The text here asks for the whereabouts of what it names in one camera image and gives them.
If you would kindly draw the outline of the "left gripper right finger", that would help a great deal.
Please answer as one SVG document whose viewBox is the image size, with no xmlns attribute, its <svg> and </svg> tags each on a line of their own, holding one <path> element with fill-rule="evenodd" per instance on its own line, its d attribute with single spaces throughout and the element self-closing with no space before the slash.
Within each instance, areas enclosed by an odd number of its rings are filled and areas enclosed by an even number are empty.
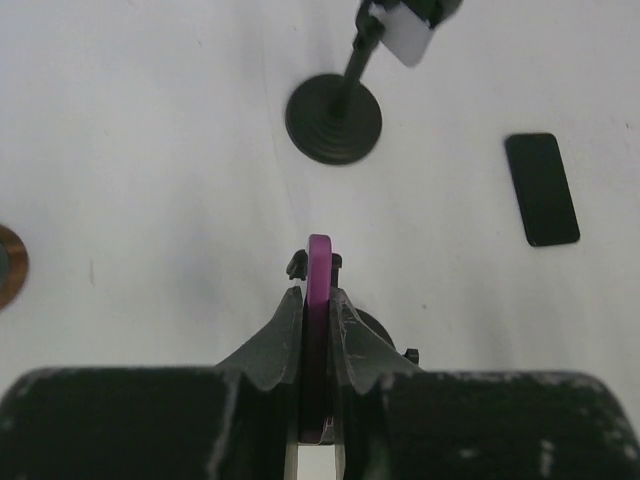
<svg viewBox="0 0 640 480">
<path fill-rule="evenodd" d="M 425 371 L 330 300 L 340 479 L 635 479 L 639 442 L 597 378 Z"/>
</svg>

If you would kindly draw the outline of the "rusty base phone stand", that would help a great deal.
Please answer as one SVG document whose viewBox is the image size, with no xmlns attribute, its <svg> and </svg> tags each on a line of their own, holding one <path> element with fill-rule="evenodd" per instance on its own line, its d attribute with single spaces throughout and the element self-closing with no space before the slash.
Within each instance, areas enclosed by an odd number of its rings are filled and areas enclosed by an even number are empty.
<svg viewBox="0 0 640 480">
<path fill-rule="evenodd" d="M 29 255 L 23 240 L 9 227 L 1 226 L 1 310 L 23 290 L 29 274 Z"/>
</svg>

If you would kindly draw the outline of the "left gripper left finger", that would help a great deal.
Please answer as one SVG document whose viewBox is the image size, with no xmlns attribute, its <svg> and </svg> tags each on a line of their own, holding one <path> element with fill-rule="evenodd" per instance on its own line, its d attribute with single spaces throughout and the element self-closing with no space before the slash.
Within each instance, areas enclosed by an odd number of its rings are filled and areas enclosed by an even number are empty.
<svg viewBox="0 0 640 480">
<path fill-rule="evenodd" d="M 215 366 L 47 367 L 1 400 L 5 479 L 293 479 L 303 298 Z"/>
</svg>

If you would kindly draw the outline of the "black phone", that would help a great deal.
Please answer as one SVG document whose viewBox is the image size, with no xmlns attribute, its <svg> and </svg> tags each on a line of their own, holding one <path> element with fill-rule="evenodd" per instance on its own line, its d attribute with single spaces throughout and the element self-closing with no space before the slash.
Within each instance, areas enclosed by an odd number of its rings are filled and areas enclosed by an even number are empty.
<svg viewBox="0 0 640 480">
<path fill-rule="evenodd" d="M 512 134 L 504 148 L 528 243 L 548 247 L 578 242 L 579 224 L 555 136 Z"/>
</svg>

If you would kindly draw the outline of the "purple phone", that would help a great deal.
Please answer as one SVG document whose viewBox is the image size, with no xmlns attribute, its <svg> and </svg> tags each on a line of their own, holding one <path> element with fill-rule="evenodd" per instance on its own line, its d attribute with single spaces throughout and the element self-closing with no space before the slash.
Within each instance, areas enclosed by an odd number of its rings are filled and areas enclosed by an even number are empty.
<svg viewBox="0 0 640 480">
<path fill-rule="evenodd" d="M 306 316 L 302 359 L 299 440 L 322 441 L 327 404 L 327 341 L 332 280 L 332 245 L 326 235 L 308 240 Z"/>
</svg>

